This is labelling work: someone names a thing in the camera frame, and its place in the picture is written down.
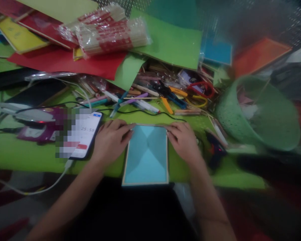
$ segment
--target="red scissors handle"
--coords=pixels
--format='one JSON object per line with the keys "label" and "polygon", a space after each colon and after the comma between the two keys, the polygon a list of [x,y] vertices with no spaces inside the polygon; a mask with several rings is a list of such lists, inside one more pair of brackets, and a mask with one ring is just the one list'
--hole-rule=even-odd
{"label": "red scissors handle", "polygon": [[[193,86],[198,86],[198,85],[204,85],[205,86],[205,89],[206,91],[209,93],[208,95],[205,95],[203,93],[201,93],[200,91],[198,91],[197,89],[195,89]],[[205,81],[202,81],[202,82],[196,82],[196,83],[193,83],[193,84],[190,84],[188,87],[187,87],[187,90],[192,90],[194,91],[196,94],[204,97],[204,98],[212,98],[213,95],[214,95],[214,88],[213,88],[213,85],[211,83],[208,83],[208,82],[205,82]]]}

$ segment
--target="green plastic basket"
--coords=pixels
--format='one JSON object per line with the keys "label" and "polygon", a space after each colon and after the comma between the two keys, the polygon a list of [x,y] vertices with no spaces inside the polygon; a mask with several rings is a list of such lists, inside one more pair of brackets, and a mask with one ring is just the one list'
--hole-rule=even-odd
{"label": "green plastic basket", "polygon": [[[216,117],[234,138],[246,144],[263,144],[269,148],[290,151],[301,137],[298,112],[278,89],[254,76],[242,76],[221,96]],[[244,86],[246,96],[256,100],[258,113],[248,121],[237,100],[237,87]]]}

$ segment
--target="yellow paper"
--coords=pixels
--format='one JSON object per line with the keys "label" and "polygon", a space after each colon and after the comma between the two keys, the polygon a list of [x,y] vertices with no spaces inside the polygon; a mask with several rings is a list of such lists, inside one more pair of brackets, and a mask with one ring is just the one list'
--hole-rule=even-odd
{"label": "yellow paper", "polygon": [[98,8],[98,3],[91,0],[17,0],[39,12],[42,12],[63,23]]}
{"label": "yellow paper", "polygon": [[73,59],[74,61],[82,59],[84,57],[83,52],[81,51],[81,48],[77,48],[73,50]]}
{"label": "yellow paper", "polygon": [[48,41],[31,33],[25,27],[14,23],[11,18],[8,17],[0,22],[0,31],[18,54],[30,52],[49,45]]}

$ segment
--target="green table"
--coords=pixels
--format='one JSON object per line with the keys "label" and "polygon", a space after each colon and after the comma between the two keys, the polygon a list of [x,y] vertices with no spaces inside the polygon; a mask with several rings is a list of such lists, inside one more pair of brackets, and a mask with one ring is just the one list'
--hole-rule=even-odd
{"label": "green table", "polygon": [[[16,90],[6,91],[4,99],[8,99],[16,93]],[[74,101],[70,91],[64,93],[55,99],[51,104],[57,104],[66,101]],[[161,102],[152,104],[164,111],[165,107]],[[135,109],[133,106],[124,106],[121,111]],[[110,111],[104,111],[105,117],[110,115]],[[137,112],[132,114],[117,114],[116,118],[125,120],[127,123],[147,123],[147,124],[169,124],[173,122],[168,116],[149,116],[145,113]],[[206,143],[204,134],[205,128],[213,129],[211,122],[204,116],[184,117],[192,128],[195,130],[198,138]],[[11,116],[7,116],[1,123],[0,128],[20,127],[22,124],[17,123]],[[64,163],[61,159],[55,158],[55,144],[49,143],[39,146],[35,142],[23,141],[16,139],[13,134],[0,133],[0,169],[18,170],[18,171],[38,171],[38,172],[56,172],[61,173],[64,170]],[[206,159],[210,157],[208,151],[203,151]],[[69,169],[69,174],[78,174],[86,161],[75,161]],[[124,167],[124,153],[111,165],[105,175],[111,177],[121,177]],[[177,155],[171,144],[169,144],[169,174],[171,182],[186,182],[189,179],[189,169],[184,161]],[[264,188],[265,184],[262,178],[243,172],[235,163],[234,156],[226,156],[223,159],[221,167],[212,176],[213,182],[217,186],[238,187],[238,188]]]}

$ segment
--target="smartphone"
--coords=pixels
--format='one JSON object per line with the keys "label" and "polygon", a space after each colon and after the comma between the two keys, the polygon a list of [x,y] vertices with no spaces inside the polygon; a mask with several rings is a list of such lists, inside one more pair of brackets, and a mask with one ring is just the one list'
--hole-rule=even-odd
{"label": "smartphone", "polygon": [[71,154],[70,159],[84,160],[88,157],[89,151],[99,130],[102,117],[102,113],[93,112],[86,120],[84,120],[83,125],[79,130],[80,143]]}
{"label": "smartphone", "polygon": [[46,79],[6,100],[6,103],[24,104],[30,107],[42,106],[64,93],[68,86],[60,80]]}

